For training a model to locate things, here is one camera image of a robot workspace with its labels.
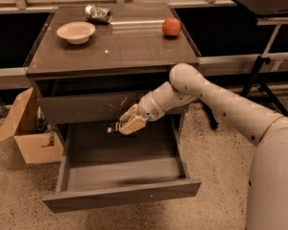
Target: open drawer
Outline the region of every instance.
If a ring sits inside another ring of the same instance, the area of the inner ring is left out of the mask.
[[[134,136],[107,135],[105,121],[68,125],[57,191],[43,198],[55,213],[195,196],[172,115]]]

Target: brown tabletop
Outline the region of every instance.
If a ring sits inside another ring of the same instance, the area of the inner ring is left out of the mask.
[[[84,21],[84,6],[59,7],[30,62],[28,75],[82,71],[115,71],[134,68],[197,63],[183,32],[165,37],[162,23],[174,17],[166,3],[100,4],[110,8],[110,24],[94,24],[88,42],[72,45],[57,36],[57,29],[70,22]]]

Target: cabinet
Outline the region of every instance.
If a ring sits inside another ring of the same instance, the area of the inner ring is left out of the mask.
[[[168,80],[180,62],[197,57],[183,32],[163,35],[165,3],[102,4],[111,24],[95,24],[83,45],[56,35],[59,26],[86,21],[84,6],[61,7],[27,72],[48,123],[64,143],[56,192],[43,201],[53,212],[194,196],[201,185],[184,164],[180,130],[188,106],[170,110],[143,130],[106,134],[148,91]]]

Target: open box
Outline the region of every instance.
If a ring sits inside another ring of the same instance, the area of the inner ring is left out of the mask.
[[[68,125],[56,193],[43,202],[55,213],[195,196],[172,115],[135,136],[108,136],[105,121]]]
[[[37,102],[33,88],[20,93],[0,129],[0,142],[13,136],[27,164],[61,161],[63,147],[55,134],[54,146],[48,146],[51,133],[36,133]]]

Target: red apple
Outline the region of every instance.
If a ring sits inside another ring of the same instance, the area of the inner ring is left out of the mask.
[[[181,24],[176,18],[166,18],[162,25],[162,31],[165,35],[176,36],[180,33]]]

